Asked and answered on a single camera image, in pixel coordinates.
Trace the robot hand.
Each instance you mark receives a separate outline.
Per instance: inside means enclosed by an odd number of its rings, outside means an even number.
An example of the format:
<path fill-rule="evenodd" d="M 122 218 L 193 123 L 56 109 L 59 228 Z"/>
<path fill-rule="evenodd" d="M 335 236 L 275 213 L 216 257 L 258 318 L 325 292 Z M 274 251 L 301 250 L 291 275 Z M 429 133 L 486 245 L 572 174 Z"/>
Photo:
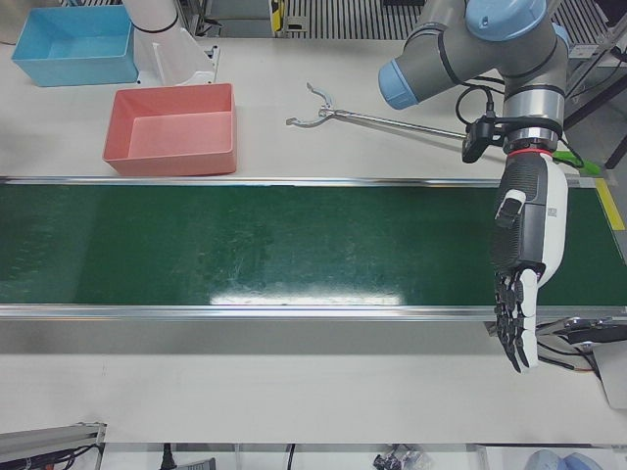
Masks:
<path fill-rule="evenodd" d="M 490 256 L 497 336 L 517 372 L 539 364 L 538 291 L 560 267 L 567 204 L 568 184 L 550 152 L 525 149 L 507 156 L 494 206 Z"/>

